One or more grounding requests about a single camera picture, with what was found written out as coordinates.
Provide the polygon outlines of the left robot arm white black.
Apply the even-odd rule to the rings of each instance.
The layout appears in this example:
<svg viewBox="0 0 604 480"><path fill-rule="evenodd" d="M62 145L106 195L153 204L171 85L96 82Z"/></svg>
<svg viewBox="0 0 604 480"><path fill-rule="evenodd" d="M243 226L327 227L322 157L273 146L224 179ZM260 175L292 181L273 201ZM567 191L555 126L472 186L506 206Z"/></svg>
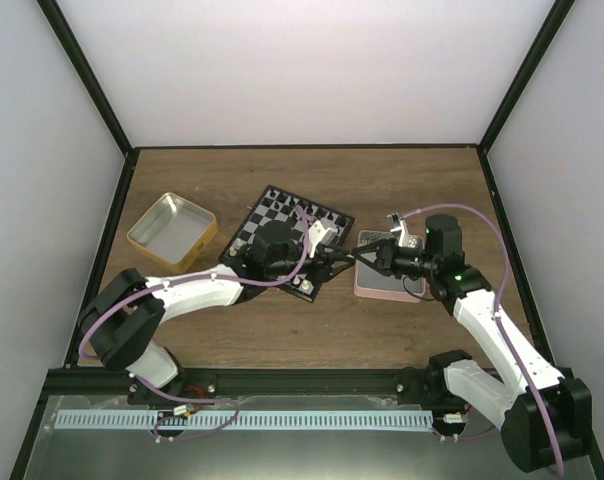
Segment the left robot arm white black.
<svg viewBox="0 0 604 480"><path fill-rule="evenodd" d="M291 226L270 221L251 243L208 270L172 277L124 270L80 314L79 353L108 370L127 371L163 403L176 403L187 381L175 357L154 342L158 328L187 313L248 302L294 280L312 287L332 280L355 263L347 250L331 245L333 235L324 221L304 221L296 240Z"/></svg>

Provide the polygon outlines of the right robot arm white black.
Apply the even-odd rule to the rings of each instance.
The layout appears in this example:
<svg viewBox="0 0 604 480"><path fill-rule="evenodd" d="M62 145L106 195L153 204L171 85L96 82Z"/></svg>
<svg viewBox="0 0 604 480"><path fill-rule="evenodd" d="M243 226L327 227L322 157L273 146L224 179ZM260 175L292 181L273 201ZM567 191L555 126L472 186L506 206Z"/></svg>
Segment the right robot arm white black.
<svg viewBox="0 0 604 480"><path fill-rule="evenodd" d="M380 275L422 279L432 297L480 345L496 370L484 371L464 354L449 354L426 378L429 396L440 403L459 397L499 431L511 461L523 472L553 469L563 475L568 460L591 448L592 395L580 379L547 361L518 330L494 291L465 260L456 217L429 216L422 246L407 241L406 223L395 235L353 250Z"/></svg>

